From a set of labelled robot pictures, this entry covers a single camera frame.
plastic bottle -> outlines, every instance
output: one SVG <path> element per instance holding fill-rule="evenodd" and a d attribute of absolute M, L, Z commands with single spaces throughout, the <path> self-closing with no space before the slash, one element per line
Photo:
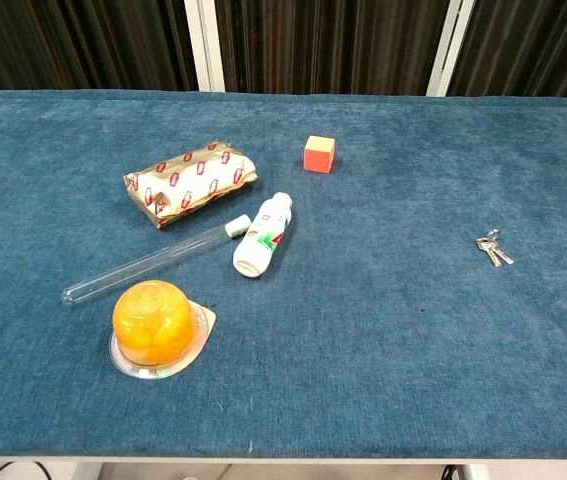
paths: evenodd
<path fill-rule="evenodd" d="M 292 199 L 287 193 L 279 192 L 266 200 L 234 251 L 234 268 L 246 277 L 265 272 L 291 219 Z"/>

packaged snack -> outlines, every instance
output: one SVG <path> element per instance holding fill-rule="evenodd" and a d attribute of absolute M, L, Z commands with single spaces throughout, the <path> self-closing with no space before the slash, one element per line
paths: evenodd
<path fill-rule="evenodd" d="M 215 319 L 212 311 L 171 283 L 137 283 L 114 307 L 110 355 L 114 365 L 132 377 L 169 377 L 201 353 Z"/>
<path fill-rule="evenodd" d="M 157 228 L 257 178 L 248 157 L 217 141 L 123 177 L 128 195 Z"/>

red pattern wrapper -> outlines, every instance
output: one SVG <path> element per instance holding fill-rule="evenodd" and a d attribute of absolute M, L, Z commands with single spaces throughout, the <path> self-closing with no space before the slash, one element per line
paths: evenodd
<path fill-rule="evenodd" d="M 249 158 L 226 142 L 214 141 L 123 180 L 130 198 L 162 228 L 257 178 Z"/>

orange cube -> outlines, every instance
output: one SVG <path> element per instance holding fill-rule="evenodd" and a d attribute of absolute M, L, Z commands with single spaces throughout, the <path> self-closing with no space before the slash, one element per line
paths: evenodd
<path fill-rule="evenodd" d="M 335 153 L 336 140 L 311 135 L 305 144 L 303 168 L 310 172 L 330 173 Z"/>

silver key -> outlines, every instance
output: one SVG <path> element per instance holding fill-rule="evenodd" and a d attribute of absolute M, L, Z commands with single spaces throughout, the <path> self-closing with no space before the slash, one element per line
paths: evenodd
<path fill-rule="evenodd" d="M 501 257 L 503 261 L 508 265 L 512 265 L 514 263 L 514 260 L 507 256 L 507 254 L 501 249 L 501 246 L 498 243 L 494 246 L 492 251 L 499 257 Z"/>
<path fill-rule="evenodd" d="M 490 257 L 490 260 L 492 260 L 492 263 L 494 264 L 495 267 L 500 267 L 502 265 L 501 260 L 499 260 L 499 257 L 494 252 L 496 242 L 492 238 L 489 237 L 477 238 L 476 244 L 478 245 L 479 250 L 482 250 L 483 252 L 487 253 L 488 257 Z"/>

